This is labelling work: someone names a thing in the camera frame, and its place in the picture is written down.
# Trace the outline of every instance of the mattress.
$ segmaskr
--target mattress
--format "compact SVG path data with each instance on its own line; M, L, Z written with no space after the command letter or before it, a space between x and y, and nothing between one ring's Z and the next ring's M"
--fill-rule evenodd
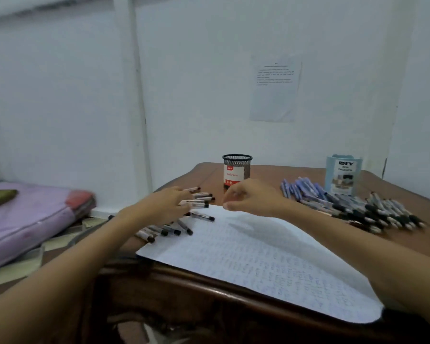
M95 207L94 195L67 188L0 182L17 196L0 206L0 266L40 245Z

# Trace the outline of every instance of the wooden desk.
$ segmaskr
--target wooden desk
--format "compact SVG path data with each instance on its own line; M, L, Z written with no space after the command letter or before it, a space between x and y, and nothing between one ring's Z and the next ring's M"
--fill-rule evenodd
M191 172L163 187L200 186L223 197L222 164L201 163ZM251 177L278 187L281 180L309 177L323 184L325 170L315 168L252 166ZM430 200L362 172L357 195L376 191L395 198L430 225ZM430 256L430 228L389 230L385 238ZM130 238L118 256L102 269L94 289L90 339L102 343L109 326L137 320L167 335L184 336L191 331L211 333L223 343L271 343L284 339L299 342L339 341L418 342L430 326L421 318L386 310L381 320L358 325L343 322L289 303L259 295L248 289L203 277L149 260L135 260L143 242Z

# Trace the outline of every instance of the handwritten paper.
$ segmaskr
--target handwritten paper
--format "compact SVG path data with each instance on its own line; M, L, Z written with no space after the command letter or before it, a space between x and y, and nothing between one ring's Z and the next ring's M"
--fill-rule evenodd
M215 222L185 218L192 236L157 237L137 255L348 322L381 316L368 279L296 226L214 205L198 211Z
M252 56L251 121L293 121L301 61L284 55L258 59Z

